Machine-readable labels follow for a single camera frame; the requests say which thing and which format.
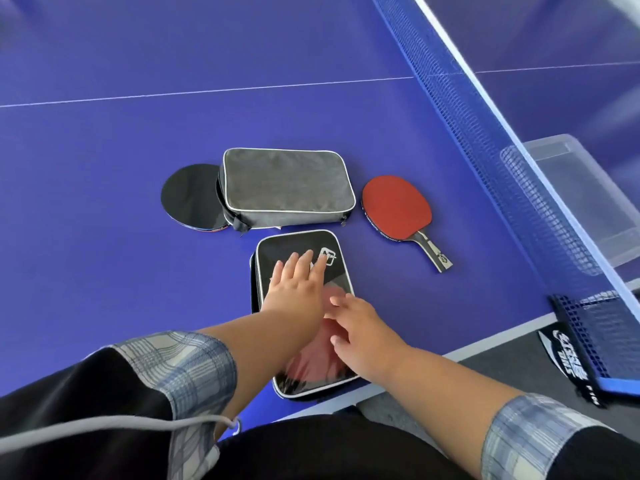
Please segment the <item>black rubber table tennis paddle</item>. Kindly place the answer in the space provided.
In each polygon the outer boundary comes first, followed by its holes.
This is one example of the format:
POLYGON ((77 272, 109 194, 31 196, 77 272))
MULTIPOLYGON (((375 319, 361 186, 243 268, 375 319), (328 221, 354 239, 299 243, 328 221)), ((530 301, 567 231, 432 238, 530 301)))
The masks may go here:
POLYGON ((200 232, 219 232, 228 227, 218 197, 219 166, 209 163, 180 168, 165 181, 161 204, 174 221, 200 232))

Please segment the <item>black jacket with plaid cuffs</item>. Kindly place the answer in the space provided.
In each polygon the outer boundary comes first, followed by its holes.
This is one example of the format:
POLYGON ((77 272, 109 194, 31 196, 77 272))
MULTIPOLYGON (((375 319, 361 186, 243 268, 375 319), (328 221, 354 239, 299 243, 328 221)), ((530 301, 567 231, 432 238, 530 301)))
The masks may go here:
MULTIPOLYGON (((94 352, 0 397, 0 435, 76 420, 217 415, 236 389, 224 343, 166 332, 94 352)), ((108 428, 0 454, 0 480, 476 480, 411 434, 345 414, 250 429, 219 444, 215 424, 108 428)), ((551 398, 496 414, 480 480, 640 480, 640 444, 551 398)))

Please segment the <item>person's left forearm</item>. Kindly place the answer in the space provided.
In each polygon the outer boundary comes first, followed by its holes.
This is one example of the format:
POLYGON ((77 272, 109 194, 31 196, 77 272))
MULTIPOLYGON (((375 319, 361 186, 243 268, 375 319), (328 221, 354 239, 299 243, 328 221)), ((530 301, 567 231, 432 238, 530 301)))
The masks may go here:
POLYGON ((321 301, 264 305, 260 312, 199 330, 218 339, 236 363, 236 389, 220 415, 235 419, 316 335, 321 301))

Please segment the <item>person's right forearm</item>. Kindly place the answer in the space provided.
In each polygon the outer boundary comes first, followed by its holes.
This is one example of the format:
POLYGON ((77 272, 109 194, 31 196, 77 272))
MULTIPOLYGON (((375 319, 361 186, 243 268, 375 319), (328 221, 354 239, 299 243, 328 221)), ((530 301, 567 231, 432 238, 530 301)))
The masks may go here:
POLYGON ((443 356, 404 345, 382 385, 457 465, 481 478, 484 440, 496 414, 523 391, 443 356))

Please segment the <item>clear plastic storage box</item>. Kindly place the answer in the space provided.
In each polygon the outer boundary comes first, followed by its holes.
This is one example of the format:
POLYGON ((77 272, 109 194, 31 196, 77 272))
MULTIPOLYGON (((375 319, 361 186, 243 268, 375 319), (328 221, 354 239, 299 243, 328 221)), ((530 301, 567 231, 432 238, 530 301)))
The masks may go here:
MULTIPOLYGON (((524 142, 524 147, 612 267, 640 258, 640 211, 575 137, 544 137, 524 142)), ((527 174, 518 148, 505 147, 500 159, 572 264, 584 274, 601 274, 588 249, 542 195, 542 186, 527 174)))

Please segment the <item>black net post clamp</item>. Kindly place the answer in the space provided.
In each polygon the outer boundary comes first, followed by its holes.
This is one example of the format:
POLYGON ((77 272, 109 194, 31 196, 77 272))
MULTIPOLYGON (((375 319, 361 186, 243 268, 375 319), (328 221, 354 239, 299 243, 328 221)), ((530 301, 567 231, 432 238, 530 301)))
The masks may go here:
POLYGON ((617 292, 548 297, 557 321, 538 331, 549 359, 586 402, 640 409, 640 322, 617 292))

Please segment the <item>red rubber table tennis paddle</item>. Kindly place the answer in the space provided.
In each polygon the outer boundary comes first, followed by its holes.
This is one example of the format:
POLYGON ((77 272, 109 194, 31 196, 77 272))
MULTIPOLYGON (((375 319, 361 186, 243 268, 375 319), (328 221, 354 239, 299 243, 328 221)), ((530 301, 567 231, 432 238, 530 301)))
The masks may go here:
POLYGON ((433 212, 423 194, 409 181, 393 176, 375 177, 364 185, 361 206, 370 224, 396 242, 414 242, 443 273, 452 262, 428 237, 433 212))

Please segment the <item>grey paddle case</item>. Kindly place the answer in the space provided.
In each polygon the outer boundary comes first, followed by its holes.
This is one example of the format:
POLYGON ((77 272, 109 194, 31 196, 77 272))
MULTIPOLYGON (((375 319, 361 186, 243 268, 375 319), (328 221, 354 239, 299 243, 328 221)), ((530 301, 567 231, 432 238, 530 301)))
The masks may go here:
POLYGON ((356 195, 343 158, 329 150, 230 148, 216 192, 240 233, 347 220, 356 195))

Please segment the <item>person's right hand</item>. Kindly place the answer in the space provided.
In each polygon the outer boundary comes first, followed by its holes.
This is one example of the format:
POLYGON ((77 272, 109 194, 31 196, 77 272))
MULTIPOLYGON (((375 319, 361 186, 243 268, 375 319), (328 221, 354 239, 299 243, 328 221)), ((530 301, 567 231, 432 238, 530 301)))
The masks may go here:
POLYGON ((398 377, 412 348, 378 315, 374 307, 351 294, 332 296, 325 318, 337 322, 347 333, 353 351, 343 361, 360 377, 388 387, 398 377))

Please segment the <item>blue table tennis net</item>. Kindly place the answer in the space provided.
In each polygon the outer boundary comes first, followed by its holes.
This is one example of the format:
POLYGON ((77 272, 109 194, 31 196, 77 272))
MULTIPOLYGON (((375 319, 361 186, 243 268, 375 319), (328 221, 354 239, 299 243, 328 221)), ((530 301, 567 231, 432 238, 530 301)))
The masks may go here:
POLYGON ((425 0, 372 0, 601 389, 640 397, 640 302, 425 0))

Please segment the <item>black and red paddle case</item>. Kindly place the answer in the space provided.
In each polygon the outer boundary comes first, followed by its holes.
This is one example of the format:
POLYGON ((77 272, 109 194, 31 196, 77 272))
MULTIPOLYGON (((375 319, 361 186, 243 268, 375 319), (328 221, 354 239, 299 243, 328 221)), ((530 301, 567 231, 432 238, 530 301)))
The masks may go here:
MULTIPOLYGON (((281 233, 263 238, 250 259, 252 313, 259 312, 267 295, 273 268, 285 262, 293 252, 299 255, 313 250, 313 267, 318 256, 325 255, 323 306, 332 307, 332 296, 354 292, 337 236, 330 230, 281 233)), ((271 380, 275 393, 292 401, 309 401, 326 395, 359 376, 336 354, 331 338, 348 338, 348 332, 332 319, 324 319, 313 341, 306 345, 271 380)))

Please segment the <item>person's left hand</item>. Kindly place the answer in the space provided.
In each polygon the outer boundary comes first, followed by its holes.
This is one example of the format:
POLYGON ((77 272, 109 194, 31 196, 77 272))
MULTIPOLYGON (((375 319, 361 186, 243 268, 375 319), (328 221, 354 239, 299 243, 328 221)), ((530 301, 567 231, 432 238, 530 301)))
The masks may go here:
POLYGON ((262 313, 284 320, 300 334, 315 336, 324 317, 323 287, 326 258, 319 257, 312 264, 310 279, 300 285, 295 284, 295 265, 300 256, 293 252, 283 262, 282 279, 275 290, 270 290, 263 301, 262 313))

